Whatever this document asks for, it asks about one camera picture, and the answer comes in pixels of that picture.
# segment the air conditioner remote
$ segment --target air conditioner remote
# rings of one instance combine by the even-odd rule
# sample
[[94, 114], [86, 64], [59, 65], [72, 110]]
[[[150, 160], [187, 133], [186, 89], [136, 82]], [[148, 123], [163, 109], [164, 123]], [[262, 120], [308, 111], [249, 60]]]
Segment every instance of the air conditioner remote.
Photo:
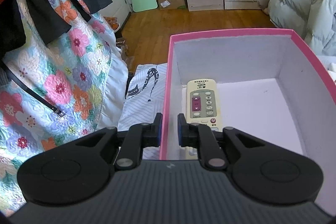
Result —
[[[223, 124], [220, 111], [219, 95], [213, 79], [196, 79], [189, 81], [186, 93], [187, 123], [206, 124], [214, 131], [222, 131]], [[193, 159], [192, 148], [185, 148], [185, 158]]]

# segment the floral quilt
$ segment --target floral quilt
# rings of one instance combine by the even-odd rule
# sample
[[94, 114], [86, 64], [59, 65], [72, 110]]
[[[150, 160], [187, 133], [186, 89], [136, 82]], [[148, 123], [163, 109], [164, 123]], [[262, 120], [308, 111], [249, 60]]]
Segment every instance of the floral quilt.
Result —
[[[78, 1], [89, 13], [85, 3]], [[4, 62], [25, 85], [66, 115], [54, 114], [13, 81], [0, 88], [0, 210], [7, 215], [25, 203], [16, 181], [22, 162], [95, 131], [109, 69], [118, 64], [127, 71], [113, 30], [99, 13], [87, 23], [70, 0], [49, 0], [72, 27], [45, 46], [26, 1], [17, 2], [26, 44], [8, 52]]]

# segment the white label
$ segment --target white label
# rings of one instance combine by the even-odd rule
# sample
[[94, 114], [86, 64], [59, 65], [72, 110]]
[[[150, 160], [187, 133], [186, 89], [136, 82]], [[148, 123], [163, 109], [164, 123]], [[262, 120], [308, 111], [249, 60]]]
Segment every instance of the white label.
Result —
[[160, 5], [162, 6], [162, 8], [166, 8], [170, 5], [170, 2], [168, 0], [165, 0], [164, 2], [160, 3]]

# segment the wooden floor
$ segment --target wooden floor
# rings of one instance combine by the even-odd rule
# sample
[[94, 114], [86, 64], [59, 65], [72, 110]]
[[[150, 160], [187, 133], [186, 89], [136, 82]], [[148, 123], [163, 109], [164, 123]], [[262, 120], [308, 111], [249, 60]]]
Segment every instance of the wooden floor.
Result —
[[128, 45], [129, 56], [134, 56], [129, 70], [135, 71], [139, 64], [166, 63], [169, 37], [172, 34], [262, 27], [274, 28], [274, 25], [261, 10], [189, 12], [155, 9], [132, 13], [122, 34]]

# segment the pink box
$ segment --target pink box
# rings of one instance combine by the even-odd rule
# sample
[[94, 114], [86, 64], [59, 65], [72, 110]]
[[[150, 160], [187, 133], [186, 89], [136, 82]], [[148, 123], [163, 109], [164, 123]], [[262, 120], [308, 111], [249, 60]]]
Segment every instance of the pink box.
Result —
[[306, 155], [324, 172], [317, 204], [336, 213], [336, 86], [306, 43], [287, 29], [172, 35], [160, 159], [182, 160], [177, 115], [186, 84], [217, 83], [224, 126]]

